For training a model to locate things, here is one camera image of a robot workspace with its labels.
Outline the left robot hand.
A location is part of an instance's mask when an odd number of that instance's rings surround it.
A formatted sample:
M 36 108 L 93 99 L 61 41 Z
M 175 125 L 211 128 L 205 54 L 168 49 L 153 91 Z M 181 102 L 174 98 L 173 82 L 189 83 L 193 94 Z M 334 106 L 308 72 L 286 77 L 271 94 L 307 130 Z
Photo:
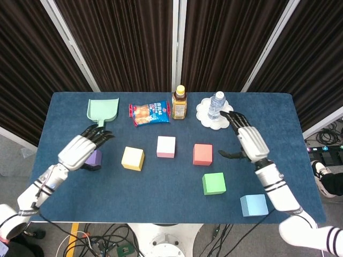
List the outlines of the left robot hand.
M 75 136 L 58 154 L 58 163 L 68 171 L 80 169 L 95 150 L 114 138 L 112 131 L 90 125 L 81 134 Z

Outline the purple foam cube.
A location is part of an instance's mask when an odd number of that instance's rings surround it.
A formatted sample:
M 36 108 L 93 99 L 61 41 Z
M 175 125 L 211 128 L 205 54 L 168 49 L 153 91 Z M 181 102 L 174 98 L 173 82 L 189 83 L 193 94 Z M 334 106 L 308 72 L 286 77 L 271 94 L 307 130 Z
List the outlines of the purple foam cube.
M 85 161 L 86 165 L 91 167 L 101 166 L 102 163 L 102 152 L 96 149 L 90 157 Z

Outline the red foam cube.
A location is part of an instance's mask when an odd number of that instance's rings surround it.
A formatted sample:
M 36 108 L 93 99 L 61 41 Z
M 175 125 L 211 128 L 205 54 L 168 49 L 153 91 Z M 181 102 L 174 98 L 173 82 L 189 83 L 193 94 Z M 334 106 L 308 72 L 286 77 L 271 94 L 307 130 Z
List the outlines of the red foam cube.
M 196 143 L 193 147 L 193 165 L 209 166 L 213 162 L 213 146 Z

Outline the yellow foam cube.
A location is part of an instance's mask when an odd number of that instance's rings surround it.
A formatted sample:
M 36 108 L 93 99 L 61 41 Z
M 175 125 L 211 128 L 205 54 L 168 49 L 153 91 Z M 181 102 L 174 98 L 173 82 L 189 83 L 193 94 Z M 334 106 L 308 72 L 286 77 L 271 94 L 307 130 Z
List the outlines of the yellow foam cube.
M 144 151 L 142 149 L 125 147 L 121 164 L 125 169 L 141 171 L 144 162 Z

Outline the green foam cube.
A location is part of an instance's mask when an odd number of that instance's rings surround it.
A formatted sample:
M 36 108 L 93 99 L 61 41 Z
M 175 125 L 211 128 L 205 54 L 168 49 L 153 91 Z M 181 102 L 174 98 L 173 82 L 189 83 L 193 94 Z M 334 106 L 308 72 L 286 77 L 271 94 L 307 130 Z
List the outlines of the green foam cube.
M 222 172 L 204 174 L 202 183 L 204 195 L 216 195 L 226 192 L 225 178 Z

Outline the pink foam cube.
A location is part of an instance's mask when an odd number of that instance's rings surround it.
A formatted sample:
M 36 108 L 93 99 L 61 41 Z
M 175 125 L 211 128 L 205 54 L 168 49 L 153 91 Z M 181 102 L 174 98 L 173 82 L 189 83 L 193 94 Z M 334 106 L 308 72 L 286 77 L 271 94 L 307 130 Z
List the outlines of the pink foam cube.
M 175 156 L 175 137 L 158 136 L 158 142 L 156 147 L 157 157 L 174 158 Z

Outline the mint green plastic dustpan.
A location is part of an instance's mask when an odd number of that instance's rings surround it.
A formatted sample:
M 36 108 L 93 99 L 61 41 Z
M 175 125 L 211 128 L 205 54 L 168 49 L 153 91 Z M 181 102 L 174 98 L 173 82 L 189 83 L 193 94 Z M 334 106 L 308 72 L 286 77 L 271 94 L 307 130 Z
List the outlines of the mint green plastic dustpan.
M 106 122 L 111 122 L 117 117 L 119 98 L 109 100 L 88 100 L 87 118 L 98 127 L 104 127 Z

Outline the white scalloped plate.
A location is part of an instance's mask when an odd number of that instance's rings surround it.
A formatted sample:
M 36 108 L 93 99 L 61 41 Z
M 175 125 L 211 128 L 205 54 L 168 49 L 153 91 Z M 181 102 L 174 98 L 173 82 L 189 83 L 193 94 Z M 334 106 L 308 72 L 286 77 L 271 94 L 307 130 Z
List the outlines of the white scalloped plate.
M 220 116 L 216 120 L 212 120 L 208 117 L 208 110 L 210 108 L 210 104 L 211 104 L 210 98 L 202 99 L 200 104 L 198 104 L 196 107 L 196 111 L 197 111 L 196 118 L 201 122 L 201 124 L 204 127 L 208 127 L 213 130 L 228 128 L 230 123 L 225 117 Z

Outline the white sneaker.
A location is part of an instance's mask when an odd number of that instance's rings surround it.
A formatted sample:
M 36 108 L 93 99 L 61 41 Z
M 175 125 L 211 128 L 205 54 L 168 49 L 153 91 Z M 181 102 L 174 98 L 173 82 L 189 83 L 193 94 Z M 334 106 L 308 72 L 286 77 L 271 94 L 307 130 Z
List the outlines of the white sneaker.
M 317 160 L 311 162 L 311 167 L 319 191 L 327 198 L 334 198 L 335 194 L 332 186 L 334 174 L 329 168 Z

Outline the blue snack bag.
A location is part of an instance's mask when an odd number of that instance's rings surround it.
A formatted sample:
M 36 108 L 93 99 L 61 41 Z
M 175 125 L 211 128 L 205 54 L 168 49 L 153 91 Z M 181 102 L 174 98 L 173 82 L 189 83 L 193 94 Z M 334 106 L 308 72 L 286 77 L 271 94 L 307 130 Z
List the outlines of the blue snack bag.
M 170 104 L 166 100 L 144 105 L 129 104 L 129 117 L 135 127 L 170 123 Z

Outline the yellow tea bottle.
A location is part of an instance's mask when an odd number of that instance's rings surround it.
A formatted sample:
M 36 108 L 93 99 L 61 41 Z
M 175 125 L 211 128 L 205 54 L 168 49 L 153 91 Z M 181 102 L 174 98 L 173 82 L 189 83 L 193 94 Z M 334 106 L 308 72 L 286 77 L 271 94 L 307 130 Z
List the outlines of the yellow tea bottle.
M 184 119 L 187 113 L 187 93 L 183 85 L 178 85 L 172 94 L 172 118 Z

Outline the black trouser leg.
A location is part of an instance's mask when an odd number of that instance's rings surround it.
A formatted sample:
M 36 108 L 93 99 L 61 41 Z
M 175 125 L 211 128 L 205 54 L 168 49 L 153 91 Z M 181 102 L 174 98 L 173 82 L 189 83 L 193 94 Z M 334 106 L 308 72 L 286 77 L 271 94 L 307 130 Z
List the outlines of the black trouser leg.
M 327 173 L 320 181 L 328 193 L 336 196 L 343 195 L 343 172 Z

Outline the dark pleated curtain panel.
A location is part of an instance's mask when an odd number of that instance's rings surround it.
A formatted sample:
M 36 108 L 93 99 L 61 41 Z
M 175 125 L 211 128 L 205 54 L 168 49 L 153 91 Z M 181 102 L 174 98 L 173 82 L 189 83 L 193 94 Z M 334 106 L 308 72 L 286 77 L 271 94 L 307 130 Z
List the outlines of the dark pleated curtain panel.
M 55 0 L 103 92 L 169 92 L 173 0 Z
M 90 92 L 40 0 L 0 0 L 0 127 L 37 146 L 55 92 Z
M 181 83 L 239 92 L 289 0 L 188 0 Z
M 343 0 L 300 0 L 250 92 L 288 93 L 303 131 L 343 106 Z

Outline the white partition rail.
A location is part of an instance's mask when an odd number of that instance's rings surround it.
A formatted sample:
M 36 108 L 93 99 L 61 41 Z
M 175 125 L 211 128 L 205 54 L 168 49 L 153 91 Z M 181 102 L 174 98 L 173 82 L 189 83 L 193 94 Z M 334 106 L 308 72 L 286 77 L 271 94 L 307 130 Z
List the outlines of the white partition rail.
M 343 117 L 343 106 L 331 113 L 330 115 L 326 116 L 318 123 L 310 127 L 309 129 L 305 130 L 302 135 L 304 139 L 312 136 L 313 134 L 317 133 L 324 127 L 328 126 L 329 124 L 333 123 L 334 121 L 338 120 L 339 118 Z
M 5 128 L 3 128 L 1 126 L 0 126 L 0 135 L 3 136 L 3 137 L 8 138 L 9 140 L 11 140 L 11 141 L 13 141 L 13 142 L 23 146 L 23 147 L 25 147 L 25 148 L 35 152 L 35 153 L 37 152 L 38 148 L 36 146 L 34 146 L 33 144 L 31 144 L 28 141 L 24 140 L 23 138 L 15 135 L 14 133 L 6 130 Z

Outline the white partition post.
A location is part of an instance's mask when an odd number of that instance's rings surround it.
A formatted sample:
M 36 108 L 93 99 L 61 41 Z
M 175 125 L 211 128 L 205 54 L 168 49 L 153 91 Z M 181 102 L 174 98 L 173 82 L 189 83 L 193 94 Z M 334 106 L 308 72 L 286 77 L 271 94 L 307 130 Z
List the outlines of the white partition post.
M 173 0 L 171 91 L 181 84 L 188 0 Z
M 273 49 L 275 43 L 277 42 L 279 36 L 283 32 L 285 26 L 289 22 L 291 16 L 293 15 L 295 9 L 301 0 L 288 0 L 285 9 L 283 10 L 278 22 L 276 23 L 262 53 L 260 54 L 256 64 L 254 65 L 247 81 L 241 89 L 241 93 L 245 93 L 250 88 L 252 82 L 255 80 L 258 72 L 261 70 L 263 64 L 265 63 L 267 57 L 269 56 L 271 50 Z
M 79 67 L 81 73 L 85 77 L 87 83 L 89 84 L 90 88 L 94 92 L 101 92 L 98 84 L 95 81 L 95 78 L 84 59 L 79 46 L 77 45 L 64 17 L 62 16 L 61 11 L 59 10 L 55 0 L 40 0 L 43 8 L 45 9 L 46 13 L 48 14 L 50 20 L 54 24 L 55 28 L 57 29 L 60 37 L 62 38 L 63 42 L 65 43 L 67 49 L 69 50 L 71 56 L 73 57 L 74 61 L 76 62 L 77 66 Z

